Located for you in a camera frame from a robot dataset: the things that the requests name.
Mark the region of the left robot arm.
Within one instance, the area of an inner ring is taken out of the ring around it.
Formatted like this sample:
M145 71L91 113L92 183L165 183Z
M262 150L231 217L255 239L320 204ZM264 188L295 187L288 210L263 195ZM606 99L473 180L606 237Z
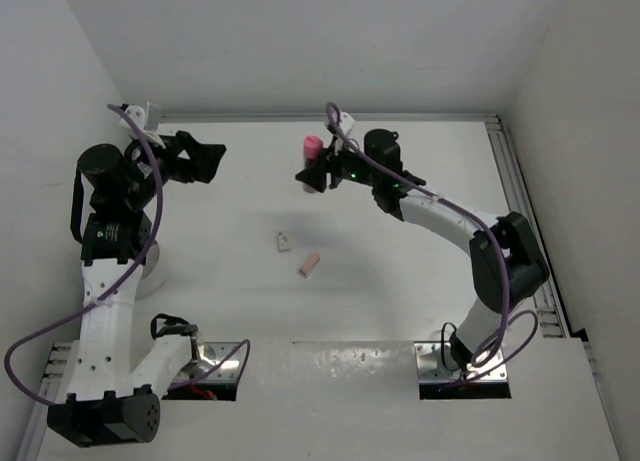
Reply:
M144 209L169 181L210 183L227 151L186 131L161 141L149 149L137 140L126 150L98 144L77 161L77 180L93 188L78 236L83 314L71 378L63 401L49 407L47 426L80 448L151 442L162 397L199 359L197 326L172 321L131 364L134 304L159 228Z

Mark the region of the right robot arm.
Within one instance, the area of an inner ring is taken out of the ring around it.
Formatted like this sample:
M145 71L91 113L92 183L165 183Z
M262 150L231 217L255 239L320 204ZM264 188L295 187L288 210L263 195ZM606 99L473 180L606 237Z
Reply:
M481 213L428 190L425 180L405 169L398 137L374 129L358 146L339 136L329 145L308 136L304 168L295 178L318 193L343 181L368 186L384 213L431 231L469 256L476 299L459 326L443 326L438 364L450 373L474 369L483 375L507 329L523 317L519 305L548 280L549 268L526 217L516 211Z

